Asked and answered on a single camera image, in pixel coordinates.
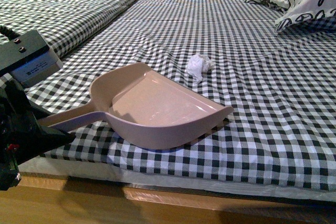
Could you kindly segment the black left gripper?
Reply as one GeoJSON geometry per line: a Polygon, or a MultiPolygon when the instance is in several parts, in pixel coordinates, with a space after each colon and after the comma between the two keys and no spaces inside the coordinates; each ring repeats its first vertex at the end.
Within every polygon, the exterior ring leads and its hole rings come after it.
{"type": "Polygon", "coordinates": [[[37,124],[51,115],[30,101],[16,80],[1,88],[1,190],[21,181],[20,164],[74,140],[73,133],[37,124]]]}

